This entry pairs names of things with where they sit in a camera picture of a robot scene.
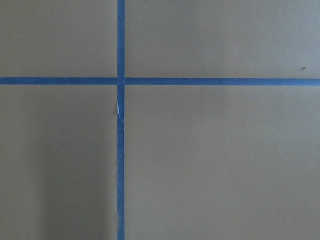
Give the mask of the brown paper table cover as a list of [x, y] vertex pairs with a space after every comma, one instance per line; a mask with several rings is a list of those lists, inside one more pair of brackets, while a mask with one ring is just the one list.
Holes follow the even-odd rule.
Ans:
[[[115, 0], [3, 0], [3, 77], [115, 77]], [[129, 78], [320, 76], [317, 0], [127, 0]], [[0, 87], [0, 237], [115, 240], [115, 85]], [[318, 86], [128, 85], [128, 240], [317, 240]]]

